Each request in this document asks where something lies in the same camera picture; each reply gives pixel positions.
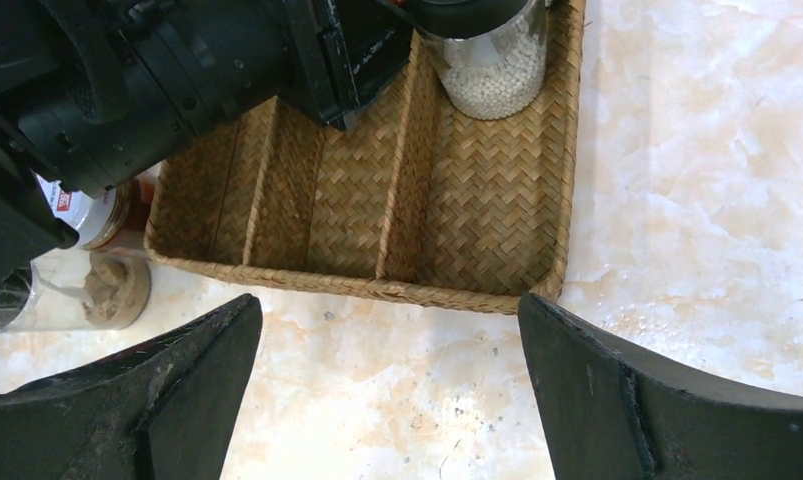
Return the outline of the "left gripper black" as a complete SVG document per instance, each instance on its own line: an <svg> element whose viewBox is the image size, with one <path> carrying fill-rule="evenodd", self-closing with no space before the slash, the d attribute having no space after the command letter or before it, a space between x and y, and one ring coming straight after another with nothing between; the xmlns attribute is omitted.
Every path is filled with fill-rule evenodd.
<svg viewBox="0 0 803 480"><path fill-rule="evenodd" d="M0 1L0 281L78 239L40 179L106 192L273 97L348 130L411 36L391 1Z"/></svg>

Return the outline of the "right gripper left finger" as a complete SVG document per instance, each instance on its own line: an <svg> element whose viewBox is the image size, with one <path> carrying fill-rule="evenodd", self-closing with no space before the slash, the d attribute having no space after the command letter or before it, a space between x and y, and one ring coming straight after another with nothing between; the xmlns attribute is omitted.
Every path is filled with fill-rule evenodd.
<svg viewBox="0 0 803 480"><path fill-rule="evenodd" d="M262 330L244 294L0 394L0 479L217 479Z"/></svg>

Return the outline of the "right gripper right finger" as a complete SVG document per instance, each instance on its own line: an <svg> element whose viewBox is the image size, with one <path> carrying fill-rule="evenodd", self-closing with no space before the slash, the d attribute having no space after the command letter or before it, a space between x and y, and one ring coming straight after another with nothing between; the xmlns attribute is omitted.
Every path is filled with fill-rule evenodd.
<svg viewBox="0 0 803 480"><path fill-rule="evenodd" d="M520 336L559 479L803 479L803 397L608 333L532 293Z"/></svg>

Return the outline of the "white lid sauce jar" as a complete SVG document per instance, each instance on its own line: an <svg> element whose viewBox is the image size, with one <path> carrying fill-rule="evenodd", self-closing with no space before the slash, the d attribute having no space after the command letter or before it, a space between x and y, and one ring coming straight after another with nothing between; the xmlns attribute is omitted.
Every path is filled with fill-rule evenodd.
<svg viewBox="0 0 803 480"><path fill-rule="evenodd" d="M135 177L97 197L67 192L58 182L38 181L54 216L78 233L78 249L146 255L143 238L155 193L147 178Z"/></svg>

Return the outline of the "black cap dark jar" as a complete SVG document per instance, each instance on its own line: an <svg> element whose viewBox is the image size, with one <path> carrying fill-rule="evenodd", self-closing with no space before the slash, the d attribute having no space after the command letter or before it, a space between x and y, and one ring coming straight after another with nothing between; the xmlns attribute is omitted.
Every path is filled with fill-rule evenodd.
<svg viewBox="0 0 803 480"><path fill-rule="evenodd" d="M0 332L120 330L144 311L151 271L140 258L48 258L0 281Z"/></svg>

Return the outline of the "woven wicker divided tray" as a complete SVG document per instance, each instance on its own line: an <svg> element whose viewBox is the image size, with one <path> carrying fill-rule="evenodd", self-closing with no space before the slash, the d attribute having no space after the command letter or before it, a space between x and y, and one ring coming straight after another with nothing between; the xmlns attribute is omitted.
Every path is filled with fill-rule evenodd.
<svg viewBox="0 0 803 480"><path fill-rule="evenodd" d="M219 280L512 314L566 276L585 5L547 13L547 68L523 111L448 100L419 37L348 132L269 100L160 170L144 244Z"/></svg>

